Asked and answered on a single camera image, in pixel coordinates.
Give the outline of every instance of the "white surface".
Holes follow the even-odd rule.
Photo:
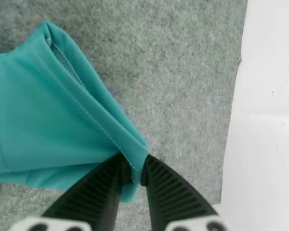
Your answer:
[[[233,230],[289,230],[289,0],[248,2],[222,206]]]

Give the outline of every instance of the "carpet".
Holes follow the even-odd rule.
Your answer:
[[[150,153],[212,204],[223,155],[247,0],[0,0],[0,52],[47,19],[80,46]],[[0,231],[40,215],[62,192],[0,184]],[[148,231],[145,190],[121,204],[118,231]]]

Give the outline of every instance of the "teal cloth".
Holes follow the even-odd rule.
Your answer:
[[[128,202],[147,143],[65,31],[45,22],[0,54],[0,182],[66,190],[118,152],[132,168]]]

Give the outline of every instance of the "black plastic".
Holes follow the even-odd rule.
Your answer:
[[[42,215],[88,222],[93,231],[113,231],[122,186],[131,183],[131,168],[117,154],[80,179]]]
[[[193,186],[151,155],[145,161],[141,185],[147,190],[152,231],[164,231],[171,221],[217,214]]]

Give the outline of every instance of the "garment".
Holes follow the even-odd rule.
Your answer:
[[[127,202],[147,143],[65,31],[45,22],[0,54],[0,182],[66,190],[119,152],[132,168]]]

